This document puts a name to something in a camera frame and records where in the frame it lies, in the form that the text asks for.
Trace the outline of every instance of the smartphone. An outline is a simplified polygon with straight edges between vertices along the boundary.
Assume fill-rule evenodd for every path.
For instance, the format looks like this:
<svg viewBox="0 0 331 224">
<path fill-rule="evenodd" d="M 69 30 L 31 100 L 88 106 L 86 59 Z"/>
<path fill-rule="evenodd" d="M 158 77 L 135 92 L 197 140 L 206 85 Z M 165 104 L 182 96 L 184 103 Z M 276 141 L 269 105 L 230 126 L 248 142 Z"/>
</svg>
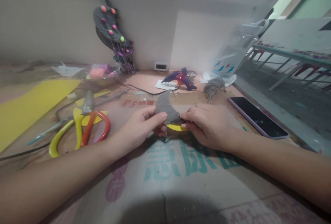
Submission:
<svg viewBox="0 0 331 224">
<path fill-rule="evenodd" d="M 271 139 L 282 139 L 289 134 L 244 97 L 228 98 L 228 101 L 261 133 Z"/>
</svg>

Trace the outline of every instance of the blue pen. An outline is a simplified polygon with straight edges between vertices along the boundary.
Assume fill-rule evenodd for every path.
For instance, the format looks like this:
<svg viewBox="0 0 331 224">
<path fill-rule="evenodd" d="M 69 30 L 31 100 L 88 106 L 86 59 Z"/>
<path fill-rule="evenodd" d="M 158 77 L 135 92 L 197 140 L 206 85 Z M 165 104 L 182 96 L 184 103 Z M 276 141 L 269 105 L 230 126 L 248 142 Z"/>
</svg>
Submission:
<svg viewBox="0 0 331 224">
<path fill-rule="evenodd" d="M 37 140 L 39 140 L 39 139 L 45 137 L 46 134 L 48 134 L 48 133 L 54 131 L 55 129 L 59 128 L 60 126 L 62 126 L 63 123 L 65 123 L 67 120 L 69 120 L 69 119 L 71 119 L 71 118 L 73 118 L 73 115 L 71 115 L 71 116 L 65 118 L 65 119 L 62 120 L 62 121 L 59 121 L 59 122 L 58 122 L 57 124 L 55 124 L 53 127 L 51 127 L 50 129 L 46 130 L 45 132 L 42 132 L 42 133 L 41 133 L 40 135 L 38 135 L 35 139 L 33 139 L 32 141 L 30 141 L 30 142 L 28 143 L 28 145 L 31 145 L 31 144 L 35 143 Z"/>
</svg>

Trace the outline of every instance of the phone screen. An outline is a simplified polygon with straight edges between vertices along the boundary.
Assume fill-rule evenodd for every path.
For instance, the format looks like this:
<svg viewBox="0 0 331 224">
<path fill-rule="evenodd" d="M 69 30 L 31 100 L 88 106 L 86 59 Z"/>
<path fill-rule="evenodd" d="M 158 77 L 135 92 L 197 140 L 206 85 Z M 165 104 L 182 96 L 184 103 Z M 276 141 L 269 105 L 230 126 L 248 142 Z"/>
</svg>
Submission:
<svg viewBox="0 0 331 224">
<path fill-rule="evenodd" d="M 267 117 L 244 97 L 232 97 L 231 100 L 243 110 L 270 137 L 288 136 L 288 133 Z"/>
</svg>

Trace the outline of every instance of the yellow paper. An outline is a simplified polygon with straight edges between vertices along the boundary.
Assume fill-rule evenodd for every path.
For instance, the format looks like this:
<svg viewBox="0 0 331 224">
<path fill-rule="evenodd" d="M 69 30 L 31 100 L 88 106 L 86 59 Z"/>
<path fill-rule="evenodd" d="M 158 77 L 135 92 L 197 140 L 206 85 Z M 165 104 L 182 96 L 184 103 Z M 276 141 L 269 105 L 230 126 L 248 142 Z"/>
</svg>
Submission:
<svg viewBox="0 0 331 224">
<path fill-rule="evenodd" d="M 100 91 L 99 93 L 94 94 L 94 98 L 97 98 L 97 97 L 99 97 L 99 96 L 101 96 L 101 95 L 105 95 L 105 94 L 107 94 L 107 93 L 109 93 L 109 92 L 110 92 L 109 90 L 103 90 L 103 91 Z M 76 101 L 76 104 L 77 104 L 78 106 L 83 105 L 83 103 L 84 103 L 84 98 L 83 98 L 83 99 L 79 99 L 79 100 Z"/>
<path fill-rule="evenodd" d="M 0 104 L 0 152 L 65 98 L 80 80 L 43 81 L 28 93 Z"/>
<path fill-rule="evenodd" d="M 108 111 L 101 111 L 102 113 L 104 113 L 105 115 L 108 114 Z M 76 119 L 79 115 L 81 115 L 82 110 L 79 108 L 74 108 L 73 109 L 73 118 Z M 90 116 L 87 115 L 85 116 L 85 118 L 82 120 L 82 126 L 87 126 L 87 124 L 89 123 L 90 120 Z M 96 124 L 98 122 L 100 122 L 102 119 L 99 116 L 96 116 L 96 118 L 94 119 L 93 124 Z"/>
<path fill-rule="evenodd" d="M 188 130 L 186 128 L 182 128 L 180 125 L 169 124 L 169 125 L 167 125 L 167 127 L 172 129 L 172 130 L 176 130 L 176 131 L 186 131 L 186 130 Z"/>
</svg>

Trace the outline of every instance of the left hand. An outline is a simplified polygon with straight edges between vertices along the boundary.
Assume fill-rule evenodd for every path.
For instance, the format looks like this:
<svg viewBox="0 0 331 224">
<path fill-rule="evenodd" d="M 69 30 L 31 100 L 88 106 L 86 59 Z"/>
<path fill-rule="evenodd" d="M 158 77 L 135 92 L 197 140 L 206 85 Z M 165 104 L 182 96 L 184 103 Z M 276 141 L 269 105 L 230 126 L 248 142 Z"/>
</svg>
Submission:
<svg viewBox="0 0 331 224">
<path fill-rule="evenodd" d="M 167 113 L 156 114 L 156 107 L 150 106 L 135 111 L 129 120 L 111 136 L 111 142 L 121 145 L 126 155 L 139 147 L 148 134 L 156 130 L 167 118 Z"/>
</svg>

